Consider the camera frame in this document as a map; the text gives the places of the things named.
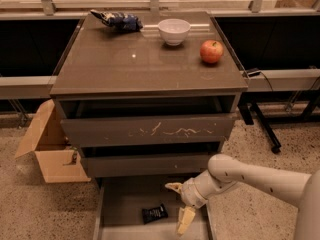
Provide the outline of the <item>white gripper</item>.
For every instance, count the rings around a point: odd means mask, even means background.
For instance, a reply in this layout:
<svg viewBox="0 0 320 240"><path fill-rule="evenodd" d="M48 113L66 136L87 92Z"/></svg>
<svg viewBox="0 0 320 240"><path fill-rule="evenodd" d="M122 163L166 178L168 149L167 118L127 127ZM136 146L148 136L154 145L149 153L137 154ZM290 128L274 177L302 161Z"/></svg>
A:
<svg viewBox="0 0 320 240"><path fill-rule="evenodd" d="M195 178L190 178L186 182L166 183L169 190L181 194L182 201L187 205L179 208L177 234L182 236L191 225L196 215L196 209L204 206L209 196L214 192L214 182L208 171L204 171Z"/></svg>

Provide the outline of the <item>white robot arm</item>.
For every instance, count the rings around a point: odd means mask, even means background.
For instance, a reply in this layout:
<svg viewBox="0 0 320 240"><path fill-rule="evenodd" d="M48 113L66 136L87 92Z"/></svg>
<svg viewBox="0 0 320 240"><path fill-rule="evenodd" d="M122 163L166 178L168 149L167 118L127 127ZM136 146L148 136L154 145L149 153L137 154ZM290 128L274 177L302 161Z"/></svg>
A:
<svg viewBox="0 0 320 240"><path fill-rule="evenodd" d="M182 236L195 218L196 210L217 194L231 190L238 182L247 184L298 209L294 240L320 240L320 171L313 174L242 163L228 155L212 156L207 169L184 183L167 183L178 193L177 235Z"/></svg>

